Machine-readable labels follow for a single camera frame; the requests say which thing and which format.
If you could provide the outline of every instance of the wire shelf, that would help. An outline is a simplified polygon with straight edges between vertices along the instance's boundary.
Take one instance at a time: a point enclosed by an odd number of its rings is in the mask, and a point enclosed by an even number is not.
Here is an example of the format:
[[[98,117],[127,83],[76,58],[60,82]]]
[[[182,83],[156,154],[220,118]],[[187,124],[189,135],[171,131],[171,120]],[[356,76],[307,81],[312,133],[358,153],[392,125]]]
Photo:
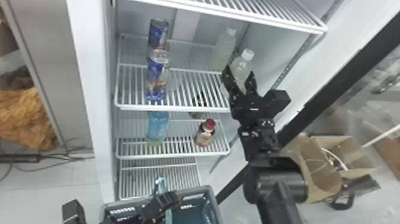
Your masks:
[[[313,34],[326,25],[296,0],[132,0]]]
[[[121,34],[119,43],[119,65],[147,66],[147,36]],[[167,51],[170,53],[172,70],[196,70],[220,74],[212,71],[210,58],[214,46],[202,43],[167,40]]]
[[[165,99],[150,101],[145,94],[146,73],[145,66],[118,66],[115,106],[123,110],[230,112],[229,102],[220,91],[218,74],[172,70]],[[204,101],[199,102],[198,96],[203,96]]]
[[[121,200],[149,196],[152,194],[154,180],[159,176],[165,178],[167,191],[183,190],[201,186],[197,165],[187,164],[187,161],[195,161],[192,158],[178,161],[176,159],[153,159],[146,164],[155,166],[127,166],[121,162],[119,197]]]
[[[144,112],[117,109],[115,113],[116,156],[120,160],[228,155],[230,153],[229,143],[218,114],[208,116],[215,120],[215,134],[209,146],[199,147],[193,141],[199,125],[204,120],[191,119],[187,113],[170,113],[166,138],[160,146],[153,147],[146,142],[148,119]]]

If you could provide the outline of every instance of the can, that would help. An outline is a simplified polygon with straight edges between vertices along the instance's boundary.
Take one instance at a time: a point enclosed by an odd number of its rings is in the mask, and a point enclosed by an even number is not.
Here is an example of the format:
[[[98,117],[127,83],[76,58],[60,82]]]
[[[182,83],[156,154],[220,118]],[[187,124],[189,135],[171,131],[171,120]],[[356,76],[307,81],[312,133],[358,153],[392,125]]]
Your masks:
[[[166,111],[150,111],[148,113],[149,126],[147,129],[147,144],[159,146],[165,138],[170,113]]]
[[[146,96],[149,100],[165,97],[167,80],[170,76],[170,53],[165,50],[152,50],[148,58]]]
[[[169,23],[165,20],[153,18],[150,21],[147,52],[148,56],[154,49],[165,49]]]

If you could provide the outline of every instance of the black basket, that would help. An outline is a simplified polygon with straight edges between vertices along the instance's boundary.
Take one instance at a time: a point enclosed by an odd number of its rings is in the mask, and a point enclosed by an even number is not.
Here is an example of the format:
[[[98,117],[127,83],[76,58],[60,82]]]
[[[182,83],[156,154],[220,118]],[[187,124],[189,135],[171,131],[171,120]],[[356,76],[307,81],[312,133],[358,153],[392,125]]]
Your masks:
[[[182,203],[173,210],[173,224],[222,224],[218,204],[210,186],[177,191],[177,195],[182,199]],[[150,200],[151,197],[146,197],[140,201],[130,200],[109,204],[105,208],[104,219],[113,220],[113,223],[123,223],[137,216]]]

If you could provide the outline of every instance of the blue bottle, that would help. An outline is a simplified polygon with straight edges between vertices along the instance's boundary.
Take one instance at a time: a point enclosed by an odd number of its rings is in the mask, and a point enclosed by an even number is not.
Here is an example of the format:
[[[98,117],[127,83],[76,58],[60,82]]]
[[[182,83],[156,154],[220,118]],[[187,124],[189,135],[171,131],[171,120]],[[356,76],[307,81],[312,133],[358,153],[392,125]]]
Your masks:
[[[147,144],[159,146],[165,138],[170,113],[166,111],[150,111],[148,113],[149,127],[147,130]]]

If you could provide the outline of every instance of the open refrigerator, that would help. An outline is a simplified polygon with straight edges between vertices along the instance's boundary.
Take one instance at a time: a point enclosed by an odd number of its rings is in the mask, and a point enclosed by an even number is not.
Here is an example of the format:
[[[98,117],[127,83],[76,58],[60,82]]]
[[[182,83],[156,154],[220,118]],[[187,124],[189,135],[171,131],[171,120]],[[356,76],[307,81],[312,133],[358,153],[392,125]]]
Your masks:
[[[33,4],[4,2],[10,8]],[[255,52],[258,93],[285,90],[292,100],[274,118],[279,132],[400,11],[395,0],[66,0],[66,5],[105,203],[151,194],[160,173],[170,190],[210,185],[219,194],[246,165],[235,141],[239,123],[220,92],[220,72],[210,68],[215,42],[227,26],[237,29],[236,53]],[[169,82],[176,87],[158,103],[144,96],[152,18],[170,23]],[[199,94],[205,95],[205,105],[194,102]],[[149,111],[170,112],[160,147],[145,141]],[[193,143],[203,120],[188,112],[207,113],[216,121],[209,147]],[[228,210],[240,207],[235,203]]]

